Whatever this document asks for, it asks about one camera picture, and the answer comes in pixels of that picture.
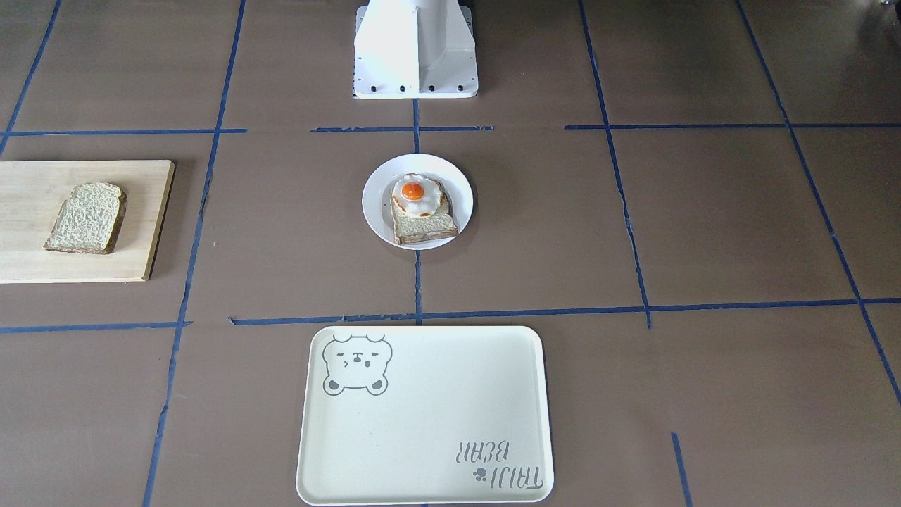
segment bear drawing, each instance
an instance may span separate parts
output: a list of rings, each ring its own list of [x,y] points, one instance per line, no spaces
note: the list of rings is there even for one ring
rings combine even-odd
[[[325,393],[337,396],[344,389],[363,389],[378,396],[388,388],[385,370],[391,360],[391,344],[385,337],[350,335],[344,339],[332,336],[325,344],[323,359],[327,375]]]

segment slice of bread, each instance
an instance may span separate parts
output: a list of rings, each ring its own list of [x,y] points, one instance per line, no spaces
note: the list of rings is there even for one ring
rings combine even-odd
[[[391,198],[391,215],[395,222],[395,243],[414,244],[432,239],[453,237],[459,233],[451,216],[451,203],[446,195],[430,217],[410,217]]]
[[[112,183],[84,183],[62,203],[44,249],[109,254],[125,216],[125,192]]]

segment wooden board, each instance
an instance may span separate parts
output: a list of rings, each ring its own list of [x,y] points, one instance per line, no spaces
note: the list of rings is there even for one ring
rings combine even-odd
[[[0,162],[0,283],[147,280],[174,170],[172,161]],[[127,196],[113,252],[44,250],[63,201],[91,181]]]

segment plate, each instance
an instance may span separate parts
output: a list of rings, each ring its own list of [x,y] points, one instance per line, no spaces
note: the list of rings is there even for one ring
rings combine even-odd
[[[326,327],[301,428],[297,492],[311,505],[539,502],[554,484],[528,327]]]
[[[450,199],[450,214],[462,233],[472,217],[472,187],[457,166],[441,157],[425,153],[409,153],[378,166],[363,187],[363,216],[372,232],[386,242],[406,250],[428,250],[448,243],[453,237],[433,239],[416,244],[394,241],[394,218],[391,217],[391,189],[408,172],[438,180]]]

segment egg yolk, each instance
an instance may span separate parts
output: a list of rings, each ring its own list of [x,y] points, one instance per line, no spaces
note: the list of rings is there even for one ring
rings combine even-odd
[[[419,200],[425,195],[425,189],[423,189],[423,186],[419,183],[413,183],[412,181],[405,184],[400,189],[400,192],[404,194],[405,198],[408,198],[410,200]]]

